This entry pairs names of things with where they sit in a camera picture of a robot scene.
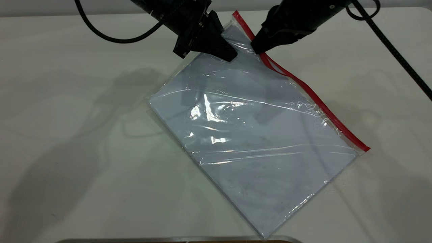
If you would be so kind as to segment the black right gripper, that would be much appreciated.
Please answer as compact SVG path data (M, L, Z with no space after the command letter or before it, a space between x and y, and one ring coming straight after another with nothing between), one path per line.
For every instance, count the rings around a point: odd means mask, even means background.
M261 54L296 43L314 33L325 18L326 5L322 0L283 0L270 8L261 30L251 42L253 50Z

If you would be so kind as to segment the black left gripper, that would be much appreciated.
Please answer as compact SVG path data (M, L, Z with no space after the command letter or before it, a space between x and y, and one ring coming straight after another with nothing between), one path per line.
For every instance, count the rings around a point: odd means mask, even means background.
M225 29L213 10L206 15L204 34L196 37L192 45L190 43L211 2L211 0L156 0L154 2L153 17L157 20L162 20L167 14L173 12L164 25L178 36L173 52L179 57L185 58L191 50L211 54L228 62L237 56L233 46L222 37Z

